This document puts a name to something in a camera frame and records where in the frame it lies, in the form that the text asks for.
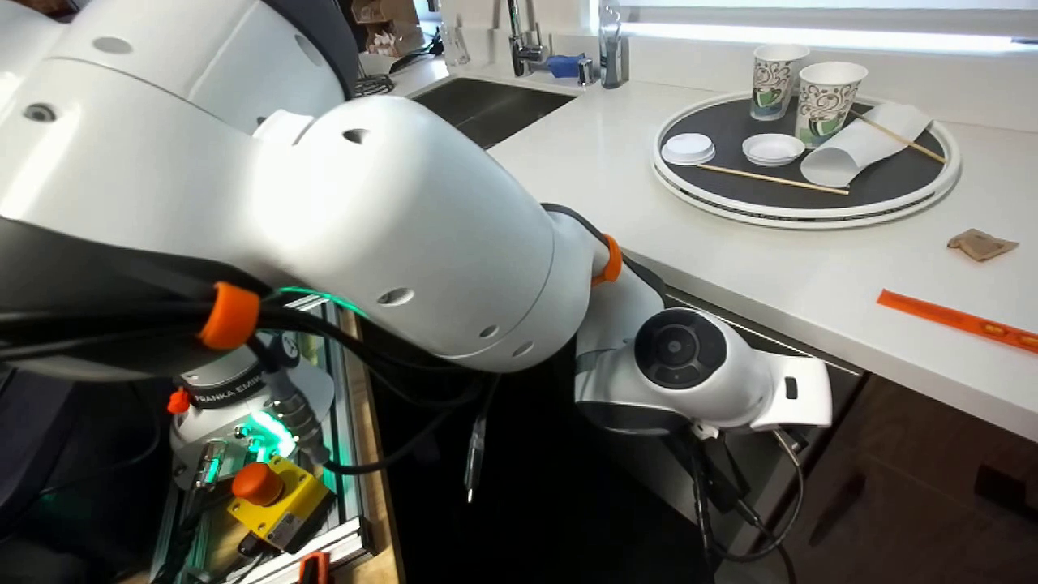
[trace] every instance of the sink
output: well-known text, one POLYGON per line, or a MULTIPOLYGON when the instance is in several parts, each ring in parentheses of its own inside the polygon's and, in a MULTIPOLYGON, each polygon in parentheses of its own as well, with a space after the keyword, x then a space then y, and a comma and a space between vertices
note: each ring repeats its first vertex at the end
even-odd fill
POLYGON ((416 97, 482 151, 565 107, 566 93, 455 78, 416 97))

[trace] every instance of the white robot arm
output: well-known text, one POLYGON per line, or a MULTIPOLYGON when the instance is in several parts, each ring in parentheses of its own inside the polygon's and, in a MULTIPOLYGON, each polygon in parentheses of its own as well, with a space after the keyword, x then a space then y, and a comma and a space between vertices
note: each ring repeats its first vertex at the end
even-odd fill
MULTIPOLYGON (((0 53, 20 57, 0 62, 6 320, 304 283, 469 369, 527 369, 578 338, 578 400, 617 432, 830 419, 818 360, 664 313, 617 246, 424 107, 339 104, 259 0, 93 0, 73 26, 0 2, 0 28, 29 45, 0 53)), ((52 341, 35 333, 6 325, 0 360, 122 380, 217 356, 162 333, 31 350, 52 341)))

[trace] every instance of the tray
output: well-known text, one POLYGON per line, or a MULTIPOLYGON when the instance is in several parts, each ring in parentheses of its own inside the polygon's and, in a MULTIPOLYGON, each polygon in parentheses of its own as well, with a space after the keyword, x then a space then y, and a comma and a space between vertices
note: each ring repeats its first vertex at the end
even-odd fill
POLYGON ((752 133, 790 133, 795 126, 795 104, 790 113, 776 124, 759 124, 750 116, 750 97, 718 97, 694 104, 671 116, 659 140, 651 143, 651 165, 661 186, 674 193, 682 203, 698 206, 711 213, 724 213, 746 223, 762 228, 790 228, 790 231, 832 231, 832 228, 867 228, 894 219, 919 213, 938 206, 952 186, 964 169, 964 157, 958 140, 940 126, 930 124, 921 147, 945 157, 945 165, 900 151, 848 182, 848 194, 818 194, 737 177, 718 177, 694 165, 669 165, 659 151, 674 133, 707 133, 713 140, 713 165, 764 171, 805 182, 802 159, 783 169, 757 169, 741 157, 741 140, 752 133))

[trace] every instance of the orange ruler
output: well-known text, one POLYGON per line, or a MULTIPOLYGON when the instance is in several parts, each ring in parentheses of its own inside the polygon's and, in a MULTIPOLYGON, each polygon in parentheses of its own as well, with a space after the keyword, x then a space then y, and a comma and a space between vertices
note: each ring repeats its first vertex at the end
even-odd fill
POLYGON ((1038 353, 1038 333, 1023 331, 1023 328, 987 320, 978 316, 965 316, 965 313, 958 313, 958 307, 946 307, 946 304, 935 304, 935 301, 921 301, 921 300, 911 300, 911 296, 899 296, 899 293, 887 293, 887 290, 883 290, 875 301, 886 304, 886 307, 894 307, 894 313, 907 313, 907 316, 923 318, 923 320, 938 320, 945 328, 958 328, 958 331, 965 331, 965 333, 975 333, 975 338, 987 338, 987 341, 996 341, 996 343, 1008 343, 1008 346, 1023 346, 1023 350, 1038 353))

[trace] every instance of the cup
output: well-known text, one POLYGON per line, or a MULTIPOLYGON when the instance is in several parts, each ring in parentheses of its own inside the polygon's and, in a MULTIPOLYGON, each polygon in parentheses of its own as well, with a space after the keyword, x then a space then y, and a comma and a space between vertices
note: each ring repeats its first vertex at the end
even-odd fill
POLYGON ((797 91, 797 68, 805 62, 805 45, 759 45, 752 53, 752 93, 750 116, 752 119, 783 119, 788 102, 797 91))
POLYGON ((802 71, 795 133, 807 151, 844 129, 855 89, 867 78, 870 68, 855 62, 814 62, 802 71))

